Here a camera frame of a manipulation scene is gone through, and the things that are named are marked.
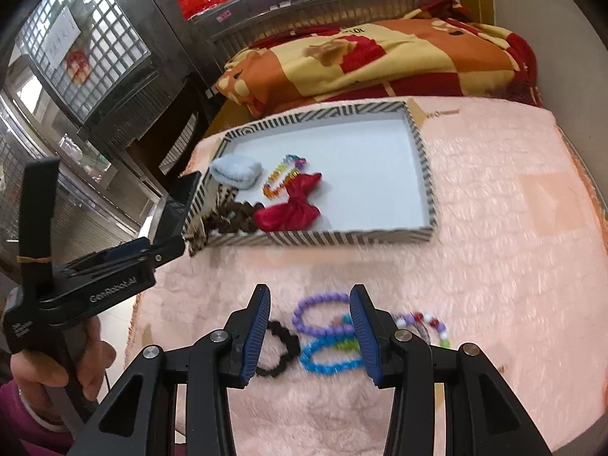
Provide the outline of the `magenta sleeve forearm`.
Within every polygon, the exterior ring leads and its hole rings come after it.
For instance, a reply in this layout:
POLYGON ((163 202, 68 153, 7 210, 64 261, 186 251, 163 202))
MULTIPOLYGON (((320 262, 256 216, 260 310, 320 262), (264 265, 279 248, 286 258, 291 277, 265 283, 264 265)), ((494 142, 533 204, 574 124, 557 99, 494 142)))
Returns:
POLYGON ((1 386, 2 455, 66 455, 72 445, 68 429, 35 414, 16 383, 1 386))

